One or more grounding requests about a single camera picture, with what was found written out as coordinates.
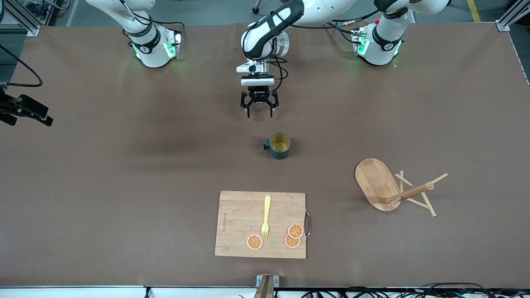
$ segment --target floor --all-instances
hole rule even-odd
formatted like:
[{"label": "floor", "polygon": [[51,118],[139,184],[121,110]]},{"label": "floor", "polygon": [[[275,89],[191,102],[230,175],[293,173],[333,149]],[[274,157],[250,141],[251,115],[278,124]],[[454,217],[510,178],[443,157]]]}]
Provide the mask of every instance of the floor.
[{"label": "floor", "polygon": [[[418,23],[436,22],[473,22],[474,17],[469,3],[473,0],[453,0],[441,13],[434,16],[417,15]],[[254,0],[158,0],[149,12],[159,21],[180,21],[186,25],[223,25],[230,23],[250,23],[259,18],[252,14]],[[281,4],[278,0],[264,0],[260,10],[269,12]],[[498,19],[506,10],[506,1],[476,1],[476,12],[482,22]],[[375,10],[370,0],[359,0],[343,17],[358,17]],[[118,26],[118,24],[100,10],[88,5],[84,0],[72,0],[70,8],[55,21],[57,26]],[[530,33],[527,28],[512,25],[511,36],[518,51],[523,67],[530,72]],[[0,42],[16,55],[22,51],[24,34],[1,34]],[[0,82],[8,81],[15,68],[15,60],[0,53]]]}]

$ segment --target wooden stick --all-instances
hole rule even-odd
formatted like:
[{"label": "wooden stick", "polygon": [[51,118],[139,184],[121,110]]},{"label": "wooden stick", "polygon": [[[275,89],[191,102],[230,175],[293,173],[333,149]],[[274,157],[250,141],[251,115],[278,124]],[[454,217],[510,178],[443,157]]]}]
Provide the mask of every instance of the wooden stick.
[{"label": "wooden stick", "polygon": [[414,203],[414,204],[416,204],[418,206],[421,206],[421,207],[423,207],[425,209],[429,209],[429,206],[425,205],[424,203],[420,203],[420,202],[416,201],[415,199],[408,198],[407,201],[409,201],[411,203]]},{"label": "wooden stick", "polygon": [[449,174],[445,173],[442,176],[436,178],[435,180],[431,181],[432,184],[435,184],[436,182],[440,181],[441,179],[447,177]]},{"label": "wooden stick", "polygon": [[426,182],[420,186],[417,186],[413,189],[409,189],[407,191],[404,191],[400,194],[397,194],[397,195],[394,195],[388,199],[386,199],[386,203],[389,204],[389,205],[392,205],[394,203],[397,203],[399,201],[402,201],[402,200],[405,200],[405,199],[408,199],[408,198],[411,198],[413,196],[417,196],[419,195],[420,193],[422,192],[428,192],[430,190],[433,190],[434,189],[434,184],[432,184],[431,182]]},{"label": "wooden stick", "polygon": [[[403,177],[403,171],[399,171],[399,175],[400,175],[401,177]],[[400,191],[400,192],[403,192],[403,180],[401,180],[401,179],[400,179],[400,181],[399,181],[399,191]],[[423,203],[420,203],[420,202],[416,201],[415,199],[408,198],[407,201],[409,201],[409,202],[411,202],[411,203],[414,203],[414,204],[416,204],[416,205],[418,205],[418,206],[421,206],[421,207],[423,207],[423,208],[429,209],[429,207],[428,207],[427,205],[425,205],[425,204],[423,204]]]},{"label": "wooden stick", "polygon": [[434,209],[432,208],[432,205],[430,204],[430,201],[427,198],[427,195],[425,194],[425,192],[422,192],[421,196],[423,197],[423,200],[425,201],[425,204],[427,204],[427,207],[428,207],[429,211],[431,212],[431,215],[433,217],[436,217],[437,216],[436,212],[434,212]]},{"label": "wooden stick", "polygon": [[[410,186],[410,187],[415,187],[412,183],[408,182],[407,179],[403,178],[403,176],[400,176],[400,175],[398,175],[398,174],[396,174],[395,176],[396,176],[400,181],[405,182],[408,186]],[[431,212],[431,215],[432,215],[433,217],[436,217],[436,216],[437,216],[437,215],[436,215],[436,212],[434,212],[434,209],[433,209],[432,205],[430,204],[430,201],[429,201],[429,199],[427,198],[427,195],[425,194],[425,192],[422,192],[422,193],[421,193],[421,196],[423,197],[423,200],[425,201],[425,204],[426,204],[425,206],[426,206],[427,209],[429,209],[429,211]]]},{"label": "wooden stick", "polygon": [[[403,177],[403,171],[399,171],[399,175]],[[403,180],[399,180],[399,191],[403,192]]]}]

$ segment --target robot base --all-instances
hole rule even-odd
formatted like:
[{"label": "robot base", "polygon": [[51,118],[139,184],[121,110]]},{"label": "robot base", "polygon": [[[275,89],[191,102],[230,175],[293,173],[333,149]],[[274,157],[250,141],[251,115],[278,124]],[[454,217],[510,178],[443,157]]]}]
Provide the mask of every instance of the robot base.
[{"label": "robot base", "polygon": [[401,41],[391,50],[383,50],[379,44],[374,41],[374,27],[375,23],[369,24],[366,27],[359,28],[358,31],[352,32],[354,42],[354,53],[360,56],[369,64],[381,66],[388,64],[395,55],[398,54]]},{"label": "robot base", "polygon": [[162,67],[171,59],[178,58],[182,41],[182,34],[180,32],[166,29],[160,25],[156,25],[155,27],[160,32],[161,38],[150,53],[146,54],[142,52],[142,47],[137,49],[133,46],[136,52],[136,57],[140,59],[145,66],[151,68]]}]

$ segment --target yellow floor line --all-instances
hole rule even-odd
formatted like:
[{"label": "yellow floor line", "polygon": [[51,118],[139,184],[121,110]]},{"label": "yellow floor line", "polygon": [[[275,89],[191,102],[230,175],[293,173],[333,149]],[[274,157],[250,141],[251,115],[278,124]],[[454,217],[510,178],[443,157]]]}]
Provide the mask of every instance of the yellow floor line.
[{"label": "yellow floor line", "polygon": [[471,15],[473,16],[473,22],[480,22],[479,13],[478,11],[476,11],[475,1],[467,0],[467,5],[469,6],[469,10],[471,11]]}]

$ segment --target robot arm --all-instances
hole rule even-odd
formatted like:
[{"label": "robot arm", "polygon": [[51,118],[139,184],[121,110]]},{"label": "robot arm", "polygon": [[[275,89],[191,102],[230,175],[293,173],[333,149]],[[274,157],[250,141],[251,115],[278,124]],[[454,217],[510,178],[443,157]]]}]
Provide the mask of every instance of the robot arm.
[{"label": "robot arm", "polygon": [[[284,30],[288,29],[291,24],[308,26],[330,22],[344,13],[356,1],[291,0],[258,22],[249,25],[241,39],[243,52],[249,60],[266,59],[274,55],[283,57],[288,49],[288,38]],[[396,43],[395,41],[401,39],[403,32],[410,23],[409,8],[420,14],[433,15],[440,12],[447,5],[447,2],[448,0],[375,0],[374,4],[379,11],[383,12],[383,18],[378,25],[377,33],[379,36],[376,33],[376,36],[371,40],[379,37]],[[245,70],[244,67],[238,68],[238,72],[252,73],[252,71]]]},{"label": "robot arm", "polygon": [[[274,55],[283,57],[288,50],[288,37],[284,30],[291,24],[311,26],[327,23],[344,13],[356,1],[290,0],[258,22],[249,25],[241,39],[243,52],[250,60],[270,58]],[[277,37],[286,41],[275,41]]]},{"label": "robot arm", "polygon": [[380,21],[354,32],[354,52],[373,65],[385,65],[398,54],[403,33],[412,19],[412,11],[424,15],[437,14],[448,0],[375,0],[383,12]]},{"label": "robot arm", "polygon": [[145,12],[155,0],[86,0],[118,22],[129,38],[136,57],[148,67],[164,66],[178,55],[181,34],[153,24]]}]

